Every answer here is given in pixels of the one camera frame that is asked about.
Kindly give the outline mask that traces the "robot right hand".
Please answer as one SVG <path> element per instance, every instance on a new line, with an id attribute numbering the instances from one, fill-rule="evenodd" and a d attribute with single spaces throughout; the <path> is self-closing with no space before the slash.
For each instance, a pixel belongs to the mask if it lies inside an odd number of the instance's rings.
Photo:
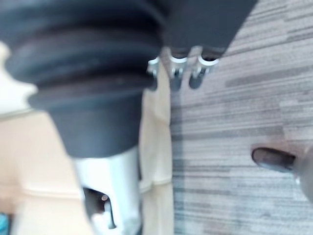
<path id="1" fill-rule="evenodd" d="M 0 39 L 30 106 L 52 118 L 78 175 L 97 235 L 140 235 L 139 129 L 145 89 L 156 90 L 170 50 L 170 89 L 197 89 L 226 52 L 254 0 L 3 0 Z"/>

